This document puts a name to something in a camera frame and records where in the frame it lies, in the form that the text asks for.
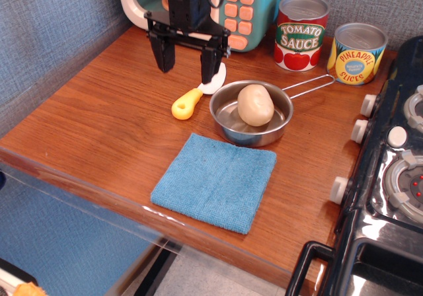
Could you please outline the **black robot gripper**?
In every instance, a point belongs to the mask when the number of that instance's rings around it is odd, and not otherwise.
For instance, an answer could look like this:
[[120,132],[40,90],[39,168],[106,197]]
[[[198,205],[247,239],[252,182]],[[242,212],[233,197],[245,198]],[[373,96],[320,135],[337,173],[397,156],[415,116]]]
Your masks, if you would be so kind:
[[219,8],[223,0],[213,4],[212,0],[168,0],[168,11],[149,11],[144,14],[148,23],[148,37],[158,68],[169,72],[175,64],[174,44],[202,47],[192,33],[210,36],[217,42],[203,48],[200,55],[202,83],[208,84],[219,71],[222,54],[229,57],[230,31],[216,23],[211,16],[212,9]]

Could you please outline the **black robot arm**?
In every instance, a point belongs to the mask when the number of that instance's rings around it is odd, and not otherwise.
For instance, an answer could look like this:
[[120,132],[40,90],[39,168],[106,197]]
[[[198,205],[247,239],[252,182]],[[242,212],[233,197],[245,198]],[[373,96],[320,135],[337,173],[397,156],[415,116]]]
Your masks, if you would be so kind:
[[175,46],[201,51],[202,82],[209,83],[219,71],[223,56],[230,55],[231,32],[212,19],[211,10],[222,5],[212,0],[168,0],[168,11],[148,11],[147,19],[151,48],[158,68],[166,73],[175,64]]

